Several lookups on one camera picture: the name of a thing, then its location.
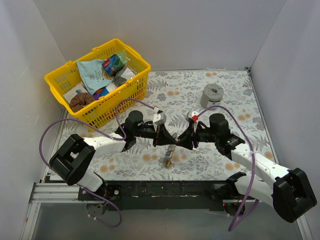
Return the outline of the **white card box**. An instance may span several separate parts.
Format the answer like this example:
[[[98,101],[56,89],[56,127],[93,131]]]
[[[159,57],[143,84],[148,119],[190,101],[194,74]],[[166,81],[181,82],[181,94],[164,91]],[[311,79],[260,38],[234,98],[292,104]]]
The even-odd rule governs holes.
[[[63,97],[64,99],[70,103],[71,100],[78,94],[81,93],[87,93],[88,91],[86,90],[86,88],[83,86],[82,83],[77,84],[76,86],[74,86],[72,89],[70,89],[68,92],[66,92]]]

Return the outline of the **yellow headed key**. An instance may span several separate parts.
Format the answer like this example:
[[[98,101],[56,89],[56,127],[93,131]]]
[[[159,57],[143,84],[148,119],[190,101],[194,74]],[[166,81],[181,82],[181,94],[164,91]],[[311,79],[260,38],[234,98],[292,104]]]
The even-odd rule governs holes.
[[[168,168],[168,167],[170,167],[171,166],[171,164],[172,164],[172,162],[171,161],[167,161],[166,162],[166,167]]]

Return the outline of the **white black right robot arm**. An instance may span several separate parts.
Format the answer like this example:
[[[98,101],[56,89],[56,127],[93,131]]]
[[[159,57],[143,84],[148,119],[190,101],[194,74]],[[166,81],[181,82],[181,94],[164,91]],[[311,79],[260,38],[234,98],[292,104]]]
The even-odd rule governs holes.
[[[250,187],[250,197],[270,205],[289,223],[317,205],[316,196],[303,170],[291,170],[254,153],[248,143],[231,133],[223,114],[212,114],[209,126],[199,122],[195,111],[189,112],[186,120],[189,126],[178,137],[177,146],[193,150],[199,143],[214,143],[221,155],[251,171],[249,175],[236,173],[227,179],[226,192],[230,198],[237,199],[245,195]]]

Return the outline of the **brown round pastry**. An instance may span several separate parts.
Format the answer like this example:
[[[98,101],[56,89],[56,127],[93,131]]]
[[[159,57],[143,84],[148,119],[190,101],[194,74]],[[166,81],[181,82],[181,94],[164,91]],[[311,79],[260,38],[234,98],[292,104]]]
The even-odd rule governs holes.
[[[78,93],[71,99],[69,107],[73,112],[78,112],[79,110],[83,109],[84,107],[88,106],[94,101],[95,98],[90,93]]]

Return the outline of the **grey tape roll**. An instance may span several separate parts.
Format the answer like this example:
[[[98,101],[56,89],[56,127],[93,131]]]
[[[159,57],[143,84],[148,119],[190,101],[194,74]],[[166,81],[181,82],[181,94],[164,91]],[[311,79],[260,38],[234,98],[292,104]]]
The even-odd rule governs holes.
[[[200,105],[207,109],[211,106],[219,106],[224,95],[224,89],[215,83],[207,84],[202,92]]]

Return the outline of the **yellow plastic basket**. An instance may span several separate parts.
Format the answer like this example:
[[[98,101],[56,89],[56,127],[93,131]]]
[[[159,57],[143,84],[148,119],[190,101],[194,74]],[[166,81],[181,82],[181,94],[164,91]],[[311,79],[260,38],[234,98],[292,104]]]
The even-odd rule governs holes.
[[[103,62],[115,54],[125,59],[124,71],[132,71],[133,76],[107,94],[100,93],[111,85],[112,76],[103,68]],[[56,100],[62,104],[69,114],[89,125],[100,128],[134,104],[131,99],[143,99],[147,94],[150,64],[129,45],[114,38],[77,60],[69,61],[63,66],[45,75],[44,79]],[[78,93],[89,93],[98,99],[86,104],[79,110],[70,106],[71,100]]]

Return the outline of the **blue green sponge pack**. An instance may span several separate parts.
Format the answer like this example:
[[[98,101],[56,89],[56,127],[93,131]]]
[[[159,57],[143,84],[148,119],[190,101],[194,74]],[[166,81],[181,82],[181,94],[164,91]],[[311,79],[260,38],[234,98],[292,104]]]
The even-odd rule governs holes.
[[[127,64],[121,53],[115,53],[102,63],[102,67],[109,76],[114,76]]]

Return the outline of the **floral table mat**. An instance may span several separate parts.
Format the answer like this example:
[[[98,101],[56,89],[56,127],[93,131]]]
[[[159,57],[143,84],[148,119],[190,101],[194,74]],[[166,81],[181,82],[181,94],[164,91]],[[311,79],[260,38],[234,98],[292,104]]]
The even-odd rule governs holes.
[[[200,120],[208,124],[210,111],[200,104],[204,87],[217,84],[224,94],[217,113],[224,114],[232,133],[249,138],[254,151],[274,160],[274,151],[259,110],[248,73],[240,71],[153,71],[148,75],[146,97],[130,110],[139,110],[143,119],[153,117],[156,106],[167,116],[165,126],[175,136],[187,127],[186,114],[190,110],[201,113]],[[149,139],[138,138],[125,152],[110,153],[94,158],[89,169],[105,180],[117,181],[203,181],[225,180],[237,172],[246,172],[242,165],[230,161],[212,143],[200,143],[195,150],[176,147],[172,164],[163,167],[167,146],[153,147]]]

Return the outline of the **light blue chips bag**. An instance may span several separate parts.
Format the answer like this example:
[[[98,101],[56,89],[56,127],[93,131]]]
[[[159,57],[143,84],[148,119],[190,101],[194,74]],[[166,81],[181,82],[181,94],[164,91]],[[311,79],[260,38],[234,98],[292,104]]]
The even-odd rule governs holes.
[[[112,82],[113,78],[102,67],[104,61],[104,59],[94,59],[76,62],[81,80],[91,95],[95,94],[97,90],[107,87]]]

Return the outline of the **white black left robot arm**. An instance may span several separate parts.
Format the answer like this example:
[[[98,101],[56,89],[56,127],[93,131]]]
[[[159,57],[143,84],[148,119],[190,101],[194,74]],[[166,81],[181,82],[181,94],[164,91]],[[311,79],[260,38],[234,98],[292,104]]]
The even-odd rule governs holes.
[[[142,112],[131,111],[125,122],[110,135],[83,138],[71,135],[49,160],[49,165],[64,182],[79,185],[89,190],[95,200],[106,196],[105,182],[98,174],[89,170],[92,159],[129,150],[136,144],[137,137],[152,139],[153,146],[175,145],[176,139],[165,127],[166,115],[158,111],[153,120],[144,122]]]

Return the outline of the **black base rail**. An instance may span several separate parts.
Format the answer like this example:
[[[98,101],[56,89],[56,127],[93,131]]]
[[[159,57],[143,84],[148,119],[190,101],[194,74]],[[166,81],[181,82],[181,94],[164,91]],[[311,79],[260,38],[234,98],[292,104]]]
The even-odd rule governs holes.
[[[109,181],[96,192],[120,210],[223,211],[225,203],[239,203],[243,196],[226,180]]]

